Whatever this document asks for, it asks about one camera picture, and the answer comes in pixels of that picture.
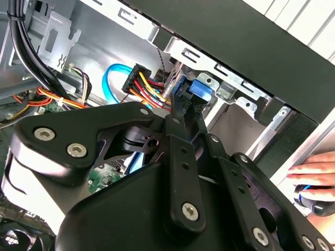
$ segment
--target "black fan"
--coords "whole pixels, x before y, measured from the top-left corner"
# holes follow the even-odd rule
[[[27,251],[29,248],[30,251],[52,251],[53,245],[54,237],[50,235],[9,219],[0,222],[0,251]]]

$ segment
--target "blue latch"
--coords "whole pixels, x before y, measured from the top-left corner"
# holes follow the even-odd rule
[[[193,80],[189,91],[208,102],[211,100],[211,93],[213,90],[195,79]]]

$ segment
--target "green circuit board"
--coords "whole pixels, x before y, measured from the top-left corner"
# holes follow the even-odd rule
[[[88,176],[88,190],[90,193],[98,192],[122,177],[123,174],[118,168],[110,165],[105,164],[103,167],[94,168]]]

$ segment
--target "wire bundle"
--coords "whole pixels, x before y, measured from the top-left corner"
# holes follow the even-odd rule
[[[34,107],[31,107],[29,105],[28,102],[28,94],[26,93],[25,97],[23,100],[20,100],[21,104],[26,104],[25,107],[19,111],[18,113],[16,113],[15,115],[13,115],[11,118],[9,119],[4,119],[2,121],[0,121],[0,129],[3,129],[5,127],[9,127],[12,126],[13,124],[15,124],[17,121],[19,121],[20,119],[24,118],[25,116],[29,115],[31,112],[33,112]]]
[[[90,77],[79,68],[73,66],[69,66],[69,72],[74,72],[77,76],[79,76],[82,79],[83,95],[81,104],[85,105],[92,91],[92,84],[90,82]]]
[[[161,96],[164,85],[151,79],[146,80],[142,72],[139,75],[140,77],[134,81],[134,85],[129,88],[129,91],[154,108],[159,107],[169,110],[166,106],[171,104],[170,101]]]
[[[13,97],[16,99],[16,101],[18,101],[20,104],[23,103],[23,100],[17,96],[17,95],[13,95]],[[28,107],[40,107],[40,106],[47,106],[52,102],[52,98],[47,97],[44,100],[41,101],[34,101],[34,100],[30,100],[28,101]]]
[[[87,108],[87,106],[85,105],[82,105],[82,104],[79,104],[77,102],[74,102],[70,99],[65,99],[63,97],[59,97],[57,96],[56,94],[53,94],[51,92],[48,92],[47,90],[44,90],[43,88],[41,87],[38,87],[37,88],[37,93],[39,95],[45,95],[47,96],[48,98],[51,98],[53,100],[56,100],[58,102],[58,105],[59,106],[62,106],[63,104],[66,104],[66,105],[69,105],[71,107],[74,107],[74,108],[77,108],[77,109],[83,109],[83,108]]]
[[[52,91],[60,97],[70,99],[63,86],[55,75],[37,56],[24,24],[24,0],[8,1],[9,27],[12,35],[12,41],[15,52],[25,68],[32,76],[43,86],[44,89]]]

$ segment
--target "yellow wire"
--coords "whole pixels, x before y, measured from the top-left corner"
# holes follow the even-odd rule
[[[10,120],[16,119],[17,117],[19,117],[20,115],[22,115],[26,110],[28,110],[29,106],[26,106],[25,108],[23,108],[21,111],[19,111],[17,114],[15,114],[14,116],[12,116],[10,118]]]
[[[140,77],[143,80],[144,84],[146,85],[147,89],[151,92],[151,94],[155,95],[156,97],[160,98],[163,102],[171,104],[170,101],[166,100],[165,98],[163,98],[160,94],[158,94],[157,92],[155,92],[154,89],[152,89],[152,87],[149,85],[148,81],[146,80],[146,78],[144,77],[143,73],[140,72]]]
[[[57,100],[57,101],[60,100],[59,97],[54,96],[54,95],[51,95],[51,94],[49,94],[49,93],[46,93],[46,92],[44,92],[44,90],[41,89],[41,88],[39,89],[39,91],[40,91],[41,93],[43,93],[43,95],[45,95],[45,96],[47,96],[47,97],[49,97],[49,98],[55,99],[55,100]],[[82,106],[79,106],[79,104],[77,105],[75,102],[71,102],[70,100],[67,100],[67,99],[63,99],[62,102],[65,103],[65,104],[67,104],[67,105],[69,105],[69,106],[73,106],[73,107],[75,107],[75,108],[79,108],[79,109],[83,109],[83,108],[84,108],[84,107],[82,107]]]

